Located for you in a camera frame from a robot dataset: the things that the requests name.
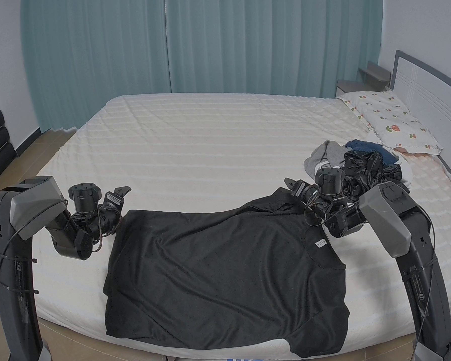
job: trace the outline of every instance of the blue clothing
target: blue clothing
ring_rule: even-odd
[[[354,139],[346,143],[345,147],[352,148],[353,151],[362,151],[368,153],[369,151],[377,151],[382,155],[382,162],[385,165],[393,165],[398,159],[389,151],[386,151],[383,146],[371,141],[359,141]]]

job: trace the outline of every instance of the pile of clothes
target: pile of clothes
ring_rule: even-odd
[[[370,141],[354,139],[344,146],[325,141],[304,161],[304,169],[314,178],[325,167],[344,170],[343,194],[355,202],[379,183],[391,181],[409,192],[413,172],[404,157],[396,151]]]

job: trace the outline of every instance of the gray headboard frame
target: gray headboard frame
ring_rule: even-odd
[[[394,59],[394,69],[392,71],[392,78],[391,78],[391,89],[394,89],[394,83],[396,82],[396,74],[397,74],[397,68],[398,68],[398,62],[399,58],[402,58],[404,60],[409,61],[410,63],[417,65],[419,68],[425,70],[426,72],[430,73],[431,75],[435,76],[439,80],[443,81],[445,84],[451,87],[451,78],[446,76],[441,71],[438,71],[437,69],[431,67],[430,65],[422,62],[419,59],[416,59],[415,57],[412,57],[408,55],[407,53],[404,53],[402,51],[397,50],[396,51],[396,57]],[[441,155],[438,156],[439,159],[442,161],[446,169],[451,174],[451,168],[448,166],[447,162],[441,157]]]

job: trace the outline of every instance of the bed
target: bed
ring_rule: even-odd
[[[437,111],[444,112],[451,85],[444,82],[444,76],[441,80],[418,64],[397,54],[393,84],[396,94],[423,120],[421,107],[417,107],[433,102],[434,108],[439,108],[437,102],[441,102]],[[443,92],[444,87],[434,79],[448,85],[449,91]],[[428,100],[421,91],[425,85],[437,87],[428,91]],[[435,129],[428,123],[431,120],[424,118],[445,146],[443,162],[425,154],[406,159],[414,173],[411,195],[435,225],[436,252],[451,306],[451,173],[446,172],[451,170],[451,127],[447,127],[447,135],[444,132],[451,119],[446,119],[437,122]],[[96,183],[103,192],[130,186],[123,214],[134,208],[216,212],[270,195],[284,187],[284,177],[312,182],[303,161],[319,144],[326,139],[344,144],[364,139],[367,133],[367,127],[338,99],[210,93],[121,96],[79,129],[39,174],[53,175],[63,194],[73,184],[84,182]],[[74,212],[73,203],[69,210]],[[397,265],[372,229],[367,225],[341,239],[329,237],[346,264],[345,303],[351,315],[341,352],[413,333]],[[70,260],[55,252],[46,230],[37,233],[34,282],[40,291],[36,296],[38,315],[93,338],[169,356],[298,359],[283,339],[194,351],[107,336],[107,298],[102,287],[112,244],[113,238],[108,237],[89,260]]]

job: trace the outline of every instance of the white wall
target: white wall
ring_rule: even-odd
[[[24,69],[20,4],[0,0],[0,110],[14,148],[38,129]]]
[[[451,78],[451,0],[384,0],[379,65],[392,72],[396,50]]]

